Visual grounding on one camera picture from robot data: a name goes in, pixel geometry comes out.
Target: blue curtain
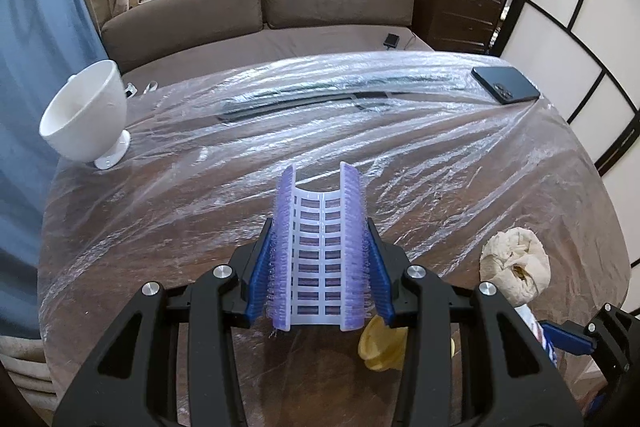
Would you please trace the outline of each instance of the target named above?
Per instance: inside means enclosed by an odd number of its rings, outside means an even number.
[[[0,0],[0,335],[40,336],[40,229],[58,163],[40,117],[70,75],[104,58],[84,0]]]

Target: blue gripper pad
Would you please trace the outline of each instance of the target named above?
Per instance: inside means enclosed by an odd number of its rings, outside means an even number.
[[[369,286],[371,295],[376,304],[376,312],[383,318],[385,324],[389,325],[395,316],[391,299],[391,280],[386,272],[380,250],[378,250],[369,230],[367,230],[367,242],[369,246]]]
[[[595,351],[594,344],[589,340],[578,335],[572,335],[570,331],[563,330],[555,324],[549,324],[545,321],[540,323],[548,341],[572,355],[592,355]]]
[[[267,233],[262,249],[258,254],[258,259],[255,262],[254,272],[251,274],[245,313],[250,324],[253,324],[254,320],[262,315],[264,304],[267,300],[272,238],[273,227]]]

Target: smartphone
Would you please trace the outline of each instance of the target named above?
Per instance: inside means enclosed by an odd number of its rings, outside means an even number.
[[[516,68],[473,68],[472,74],[502,105],[540,98],[540,92]]]
[[[383,42],[383,46],[386,46],[387,49],[393,48],[396,49],[398,47],[398,42],[400,41],[400,37],[393,33],[389,33],[386,36],[385,41]]]

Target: crumpled paper towel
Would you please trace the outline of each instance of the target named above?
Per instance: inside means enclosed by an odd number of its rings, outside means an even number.
[[[522,306],[549,286],[549,257],[530,230],[498,232],[482,248],[480,280],[495,284],[512,306]]]

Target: metal screw cap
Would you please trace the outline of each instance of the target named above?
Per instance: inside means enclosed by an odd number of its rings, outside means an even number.
[[[478,286],[478,289],[480,290],[480,293],[484,295],[489,295],[489,296],[495,295],[496,292],[498,291],[495,285],[490,282],[481,282],[480,285]]]
[[[406,274],[411,277],[411,279],[422,279],[425,275],[427,275],[427,270],[425,270],[422,266],[412,264],[409,268],[406,269]]]
[[[142,293],[146,296],[155,295],[160,291],[160,285],[156,281],[145,282],[142,286]]]
[[[221,264],[213,269],[213,276],[218,279],[226,279],[233,273],[233,269],[228,264]]]

